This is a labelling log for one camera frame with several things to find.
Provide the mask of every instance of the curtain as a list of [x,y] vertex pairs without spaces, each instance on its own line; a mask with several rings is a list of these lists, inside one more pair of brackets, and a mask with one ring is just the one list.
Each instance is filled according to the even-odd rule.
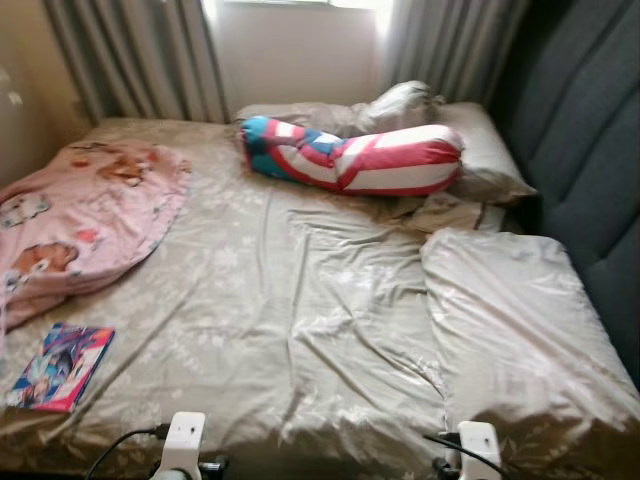
[[47,0],[91,119],[228,121],[200,0]]
[[528,0],[395,0],[382,88],[422,80],[447,101],[487,104]]

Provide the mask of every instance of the gray upholstered headboard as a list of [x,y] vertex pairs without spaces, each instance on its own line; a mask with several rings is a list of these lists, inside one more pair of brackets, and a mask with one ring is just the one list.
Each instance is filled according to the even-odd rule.
[[640,385],[638,0],[531,2],[491,113],[540,198],[525,229],[563,242]]

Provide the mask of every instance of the striped pillow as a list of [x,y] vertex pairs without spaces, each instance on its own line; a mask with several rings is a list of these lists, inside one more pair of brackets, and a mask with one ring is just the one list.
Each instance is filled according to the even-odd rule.
[[341,193],[428,195],[459,172],[462,139],[443,125],[423,125],[341,139],[267,117],[242,124],[251,168]]

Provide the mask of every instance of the book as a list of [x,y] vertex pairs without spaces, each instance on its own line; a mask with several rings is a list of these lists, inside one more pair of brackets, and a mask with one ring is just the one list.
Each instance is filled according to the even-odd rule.
[[114,335],[113,328],[56,323],[9,392],[7,404],[71,412]]

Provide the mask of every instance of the black cable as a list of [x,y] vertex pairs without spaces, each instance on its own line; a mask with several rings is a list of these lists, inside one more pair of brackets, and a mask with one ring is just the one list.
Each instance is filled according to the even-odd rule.
[[155,435],[160,440],[164,440],[165,438],[167,438],[167,433],[169,432],[169,425],[170,424],[168,423],[162,423],[154,428],[142,428],[139,430],[131,430],[130,432],[125,433],[120,438],[118,438],[115,442],[113,442],[113,444],[109,448],[107,448],[102,453],[102,455],[100,455],[98,460],[95,461],[95,463],[91,466],[91,468],[85,475],[84,480],[91,480],[92,475],[95,473],[95,471],[100,466],[100,464],[104,461],[104,459],[107,458],[107,456],[111,452],[113,452],[116,449],[116,447],[120,445],[122,442],[124,442],[127,438],[133,437],[134,435],[145,434],[145,435]]
[[434,437],[426,434],[422,435],[422,437],[426,438],[427,440],[431,440],[432,442],[439,443],[440,445],[444,445],[445,447],[451,448],[453,450],[457,450],[460,453],[464,453],[465,455],[469,455],[470,457],[473,457],[476,460],[480,460],[482,463],[484,463],[485,465],[488,465],[489,467],[493,468],[496,472],[498,472],[500,475],[502,475],[505,478],[505,480],[511,480],[511,478],[509,478],[509,475],[507,475],[504,470],[502,470],[499,466],[497,466],[492,461],[484,458],[482,455],[478,455],[477,453],[474,453],[471,450],[467,450],[466,448],[461,447],[456,443],[443,440],[442,438],[439,438],[439,437]]

